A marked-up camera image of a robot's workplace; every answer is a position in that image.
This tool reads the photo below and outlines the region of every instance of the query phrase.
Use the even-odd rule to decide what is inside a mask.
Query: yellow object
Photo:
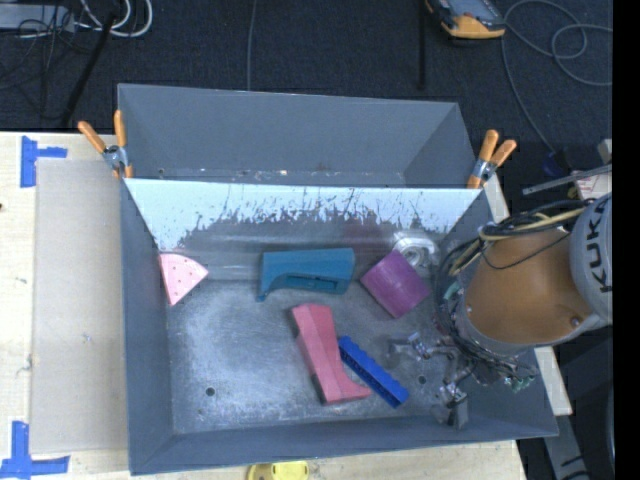
[[[247,480],[307,480],[309,466],[303,460],[256,464],[249,468]]]
[[[460,39],[495,39],[504,35],[505,29],[489,30],[473,16],[454,16],[453,21],[458,26],[457,29],[450,28],[446,23],[440,25],[453,37]]]

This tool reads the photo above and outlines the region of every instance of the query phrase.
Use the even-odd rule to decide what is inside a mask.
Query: black cable
[[[125,0],[119,0],[120,6],[124,4],[124,1]],[[111,34],[111,27],[113,26],[115,20],[116,20],[116,11],[112,9],[109,12],[109,17],[107,19],[106,25],[104,25],[102,28],[102,31],[100,33],[100,38],[98,39],[98,43],[96,44],[95,48],[91,52],[91,57],[89,58],[89,61],[87,62],[85,69],[83,70],[82,75],[78,80],[78,83],[73,88],[73,91],[71,92],[71,96],[69,97],[69,101],[65,106],[64,112],[62,114],[62,119],[60,122],[60,125],[62,128],[66,128],[69,126],[69,121],[71,120],[71,116],[73,115],[73,112],[76,108],[76,105],[78,104],[78,101],[80,100],[80,96],[82,96],[82,92],[84,91],[84,87],[87,81],[89,80],[89,77],[91,76],[91,72],[93,71],[93,68],[95,67],[96,62],[98,62],[98,58],[100,57],[100,54],[102,53],[102,50],[105,44],[107,43],[107,39],[109,39],[109,36]]]
[[[519,259],[519,260],[517,260],[517,261],[514,261],[513,263],[509,263],[509,264],[507,264],[507,265],[503,265],[503,266],[500,266],[500,267],[499,267],[499,266],[497,266],[497,265],[493,265],[493,264],[489,261],[489,259],[488,259],[488,258],[487,258],[487,256],[486,256],[486,250],[487,250],[487,248],[486,248],[486,247],[485,247],[485,248],[480,248],[480,254],[482,255],[482,258],[483,258],[483,259],[484,259],[484,261],[487,263],[487,265],[488,265],[489,267],[491,267],[492,269],[494,269],[494,270],[507,270],[508,268],[515,267],[516,265],[520,265],[521,263],[524,263],[525,261],[528,261],[528,260],[530,260],[531,258],[536,257],[538,254],[540,254],[540,253],[542,253],[542,252],[546,251],[547,249],[551,249],[554,245],[559,244],[560,242],[562,242],[564,239],[568,238],[569,236],[571,236],[571,235],[569,235],[569,233],[567,233],[567,234],[565,234],[565,235],[562,235],[562,236],[561,236],[560,238],[558,238],[557,240],[554,240],[553,242],[551,242],[550,244],[545,245],[544,247],[541,247],[540,249],[538,249],[538,250],[536,250],[536,251],[532,252],[531,254],[529,254],[529,255],[525,256],[524,258],[521,258],[521,259]]]
[[[249,34],[247,38],[247,91],[251,90],[251,45],[253,42],[253,26],[256,20],[256,7],[258,0],[253,0],[253,9],[251,11],[251,23],[249,24]]]

